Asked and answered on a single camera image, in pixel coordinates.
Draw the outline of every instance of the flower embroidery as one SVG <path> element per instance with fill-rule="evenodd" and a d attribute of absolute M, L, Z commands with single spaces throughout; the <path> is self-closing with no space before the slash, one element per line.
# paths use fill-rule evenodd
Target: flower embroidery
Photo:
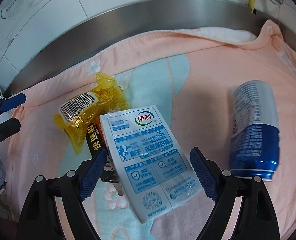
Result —
<path fill-rule="evenodd" d="M 87 71 L 88 76 L 91 76 L 93 73 L 97 73 L 101 70 L 100 62 L 101 60 L 98 60 L 98 61 L 93 60 L 89 62 L 90 67 L 88 68 L 88 71 Z"/>
<path fill-rule="evenodd" d="M 103 198 L 107 201 L 107 207 L 110 210 L 126 208 L 127 200 L 124 196 L 119 196 L 112 183 L 107 183 L 107 189 L 103 192 Z"/>

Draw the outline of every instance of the barcode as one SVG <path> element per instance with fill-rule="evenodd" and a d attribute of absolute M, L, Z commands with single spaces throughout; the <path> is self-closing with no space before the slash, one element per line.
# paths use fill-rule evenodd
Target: barcode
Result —
<path fill-rule="evenodd" d="M 64 103 L 59 108 L 59 113 L 62 118 L 65 119 L 66 124 L 68 124 L 78 114 L 85 111 L 89 106 L 97 101 L 98 99 L 93 93 L 86 92 Z"/>
<path fill-rule="evenodd" d="M 237 126 L 236 115 L 234 114 L 233 122 L 232 122 L 232 134 L 235 134 L 236 132 L 238 132 L 238 126 Z"/>

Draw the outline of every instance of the white milk carton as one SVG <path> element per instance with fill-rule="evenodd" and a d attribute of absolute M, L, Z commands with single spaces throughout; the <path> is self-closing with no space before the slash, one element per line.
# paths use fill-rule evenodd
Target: white milk carton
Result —
<path fill-rule="evenodd" d="M 188 201 L 200 182 L 156 106 L 100 116 L 123 190 L 144 223 Z"/>

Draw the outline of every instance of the yellow plastic wrapper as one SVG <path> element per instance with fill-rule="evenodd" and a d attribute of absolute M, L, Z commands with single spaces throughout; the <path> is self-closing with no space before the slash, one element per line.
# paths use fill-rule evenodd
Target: yellow plastic wrapper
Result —
<path fill-rule="evenodd" d="M 56 125 L 69 136 L 76 154 L 81 153 L 87 126 L 92 118 L 106 114 L 109 110 L 128 109 L 123 90 L 113 77 L 97 73 L 96 78 L 97 87 L 64 103 L 59 108 L 59 114 L 54 116 Z"/>

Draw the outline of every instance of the silver bolt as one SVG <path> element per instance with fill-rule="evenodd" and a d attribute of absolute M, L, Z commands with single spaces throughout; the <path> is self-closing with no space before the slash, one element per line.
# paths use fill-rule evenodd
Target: silver bolt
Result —
<path fill-rule="evenodd" d="M 36 182 L 40 182 L 43 180 L 43 176 L 39 175 L 38 177 L 36 177 L 35 181 Z"/>
<path fill-rule="evenodd" d="M 261 177 L 259 177 L 259 176 L 254 176 L 254 180 L 257 181 L 257 182 L 261 182 Z"/>
<path fill-rule="evenodd" d="M 228 170 L 223 170 L 223 176 L 229 177 L 231 175 L 231 172 Z"/>
<path fill-rule="evenodd" d="M 75 176 L 75 171 L 68 171 L 68 172 L 67 172 L 67 176 L 68 176 L 68 177 L 73 177 L 73 176 Z"/>

